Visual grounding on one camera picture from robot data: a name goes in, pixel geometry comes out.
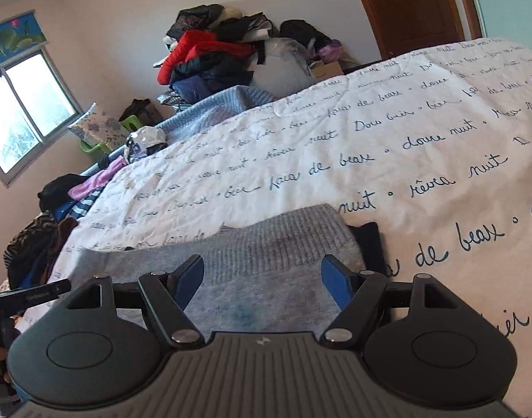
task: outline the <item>window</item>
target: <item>window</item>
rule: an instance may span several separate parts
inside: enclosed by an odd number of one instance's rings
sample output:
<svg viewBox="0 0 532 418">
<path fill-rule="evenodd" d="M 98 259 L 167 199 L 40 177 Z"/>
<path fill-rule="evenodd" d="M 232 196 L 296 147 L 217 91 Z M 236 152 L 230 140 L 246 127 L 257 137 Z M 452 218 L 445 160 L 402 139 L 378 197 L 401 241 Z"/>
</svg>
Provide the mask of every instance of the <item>window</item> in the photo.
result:
<svg viewBox="0 0 532 418">
<path fill-rule="evenodd" d="M 79 114 L 39 48 L 0 67 L 0 178 L 5 185 Z"/>
</svg>

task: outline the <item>window frame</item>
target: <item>window frame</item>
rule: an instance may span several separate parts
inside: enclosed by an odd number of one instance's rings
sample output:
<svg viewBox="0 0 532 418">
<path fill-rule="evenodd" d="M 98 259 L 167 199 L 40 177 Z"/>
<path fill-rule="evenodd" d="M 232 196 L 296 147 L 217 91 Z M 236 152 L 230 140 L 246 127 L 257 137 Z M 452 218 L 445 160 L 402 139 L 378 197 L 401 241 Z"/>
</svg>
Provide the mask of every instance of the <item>window frame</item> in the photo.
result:
<svg viewBox="0 0 532 418">
<path fill-rule="evenodd" d="M 7 69 L 10 69 L 11 67 L 20 64 L 21 62 L 39 54 L 41 54 L 41 56 L 45 60 L 45 63 L 53 74 L 55 81 L 60 86 L 61 90 L 63 91 L 64 95 L 69 100 L 69 103 L 75 111 L 75 113 L 71 117 L 59 124 L 45 136 L 43 135 L 43 133 L 41 133 L 41 130 L 38 129 L 37 125 L 33 121 L 30 113 L 28 112 L 27 108 L 25 108 L 24 103 L 22 102 L 18 93 L 14 89 L 12 81 L 7 75 Z M 28 124 L 28 126 L 35 134 L 36 138 L 38 138 L 39 140 L 39 143 L 34 148 L 32 148 L 27 154 L 25 154 L 24 157 L 22 157 L 18 161 L 18 163 L 10 169 L 8 173 L 5 173 L 0 167 L 0 181 L 5 185 L 6 188 L 8 188 L 18 178 L 18 176 L 20 176 L 20 174 L 22 174 L 33 162 L 35 162 L 35 160 L 37 160 L 55 141 L 57 141 L 64 133 L 66 133 L 68 126 L 83 114 L 83 110 L 70 92 L 70 90 L 68 89 L 68 87 L 66 86 L 66 84 L 64 83 L 64 80 L 62 79 L 61 75 L 59 74 L 59 71 L 55 67 L 55 64 L 51 61 L 51 57 L 49 56 L 47 49 L 45 49 L 44 44 L 35 46 L 32 49 L 29 49 L 28 51 L 23 52 L 22 54 L 12 57 L 9 60 L 1 63 L 0 77 L 6 79 L 8 86 L 10 86 L 10 90 L 14 94 L 14 97 L 18 101 L 20 108 L 25 114 L 26 124 Z"/>
</svg>

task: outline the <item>blue blanket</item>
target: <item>blue blanket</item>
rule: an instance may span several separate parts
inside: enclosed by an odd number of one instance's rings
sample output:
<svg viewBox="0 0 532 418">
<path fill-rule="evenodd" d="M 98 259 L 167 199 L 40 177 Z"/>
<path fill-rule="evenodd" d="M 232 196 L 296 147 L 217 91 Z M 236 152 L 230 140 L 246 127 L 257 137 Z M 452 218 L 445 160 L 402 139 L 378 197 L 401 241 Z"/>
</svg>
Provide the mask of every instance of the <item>blue blanket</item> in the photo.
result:
<svg viewBox="0 0 532 418">
<path fill-rule="evenodd" d="M 187 110 L 160 122 L 156 127 L 165 131 L 167 143 L 171 145 L 243 113 L 243 111 L 275 100 L 275 97 L 266 91 L 237 85 L 207 97 Z M 109 154 L 109 160 L 113 161 L 122 155 L 124 148 L 125 146 L 121 146 Z M 98 171 L 99 167 L 96 164 L 84 171 L 82 175 L 92 176 Z"/>
</svg>

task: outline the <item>red jacket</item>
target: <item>red jacket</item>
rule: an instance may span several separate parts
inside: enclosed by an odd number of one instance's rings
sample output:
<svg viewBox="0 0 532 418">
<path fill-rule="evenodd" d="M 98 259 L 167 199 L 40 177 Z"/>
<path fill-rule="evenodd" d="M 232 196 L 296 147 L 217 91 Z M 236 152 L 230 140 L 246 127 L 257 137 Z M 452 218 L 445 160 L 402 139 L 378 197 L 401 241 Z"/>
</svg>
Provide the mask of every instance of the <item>red jacket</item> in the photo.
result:
<svg viewBox="0 0 532 418">
<path fill-rule="evenodd" d="M 179 64 L 186 63 L 208 52 L 225 52 L 239 60 L 245 60 L 255 51 L 250 44 L 220 42 L 214 33 L 188 30 L 179 39 L 178 46 L 164 61 L 158 73 L 158 83 L 169 85 L 171 74 Z"/>
</svg>

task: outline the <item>door frame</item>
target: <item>door frame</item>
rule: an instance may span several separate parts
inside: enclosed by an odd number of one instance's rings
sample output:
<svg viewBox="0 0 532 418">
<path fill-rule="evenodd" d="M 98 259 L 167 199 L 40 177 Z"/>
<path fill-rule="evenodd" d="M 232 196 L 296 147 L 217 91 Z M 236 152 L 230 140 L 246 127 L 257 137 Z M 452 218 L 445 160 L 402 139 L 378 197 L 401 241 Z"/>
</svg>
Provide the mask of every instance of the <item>door frame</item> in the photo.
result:
<svg viewBox="0 0 532 418">
<path fill-rule="evenodd" d="M 392 55 L 388 52 L 384 39 L 382 38 L 382 32 L 378 26 L 378 21 L 376 20 L 374 8 L 370 0 L 361 0 L 364 6 L 364 10 L 367 13 L 368 20 L 370 21 L 372 31 L 374 33 L 374 38 L 378 44 L 380 50 L 380 55 L 383 60 L 391 58 Z M 469 30 L 471 31 L 471 37 L 473 39 L 480 38 L 482 36 L 480 29 L 479 16 L 477 14 L 477 9 L 475 6 L 475 0 L 462 0 L 463 6 L 465 8 L 465 14 L 467 16 Z M 465 40 L 465 33 L 463 31 L 462 22 L 459 16 L 459 10 L 457 8 L 456 0 L 448 0 L 450 7 L 452 8 L 452 13 L 454 16 L 454 22 L 457 28 L 457 32 L 460 34 L 460 37 Z"/>
</svg>

